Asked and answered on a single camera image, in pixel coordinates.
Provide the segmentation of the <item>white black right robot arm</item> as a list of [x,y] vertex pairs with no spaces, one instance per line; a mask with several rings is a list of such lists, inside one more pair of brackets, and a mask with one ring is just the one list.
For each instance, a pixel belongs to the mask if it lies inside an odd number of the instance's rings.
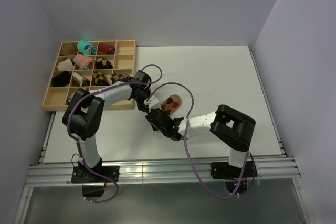
[[145,118],[154,131],[160,131],[173,141],[213,134],[230,148],[228,173],[237,177],[245,171],[244,162],[256,125],[250,116],[227,105],[219,105],[214,112],[189,119],[172,119],[161,109],[152,109]]

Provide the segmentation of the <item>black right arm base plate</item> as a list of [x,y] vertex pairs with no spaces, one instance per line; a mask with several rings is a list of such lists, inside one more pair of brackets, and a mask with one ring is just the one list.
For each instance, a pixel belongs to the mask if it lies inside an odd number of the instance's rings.
[[[230,166],[228,162],[212,162],[211,177],[213,179],[237,180],[240,176],[241,168]],[[258,175],[252,161],[247,161],[243,177],[252,178]]]

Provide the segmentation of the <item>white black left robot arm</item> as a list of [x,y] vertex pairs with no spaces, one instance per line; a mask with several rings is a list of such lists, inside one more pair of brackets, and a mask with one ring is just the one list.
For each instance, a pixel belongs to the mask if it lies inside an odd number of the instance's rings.
[[79,89],[73,95],[62,123],[67,127],[68,135],[76,142],[78,167],[89,181],[111,180],[102,171],[102,158],[96,144],[96,133],[104,109],[120,101],[134,99],[138,103],[138,109],[147,112],[144,100],[151,94],[151,84],[151,77],[139,70],[134,77],[122,78],[106,88],[93,91]]

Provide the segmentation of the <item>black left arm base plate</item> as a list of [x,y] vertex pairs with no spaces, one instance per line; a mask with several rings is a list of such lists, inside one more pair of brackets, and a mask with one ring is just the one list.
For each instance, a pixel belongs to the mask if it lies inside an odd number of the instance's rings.
[[[92,169],[94,172],[103,175],[117,182],[119,179],[119,166],[101,166],[97,169]],[[95,175],[88,171],[84,166],[75,166],[72,171],[71,183],[103,183],[107,182],[105,178]]]

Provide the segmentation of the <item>beige orange argyle sock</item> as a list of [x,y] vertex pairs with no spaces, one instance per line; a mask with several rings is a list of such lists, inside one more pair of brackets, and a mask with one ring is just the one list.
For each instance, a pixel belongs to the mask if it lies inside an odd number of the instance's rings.
[[179,95],[174,94],[169,96],[162,104],[161,110],[167,116],[171,116],[182,104],[182,99]]

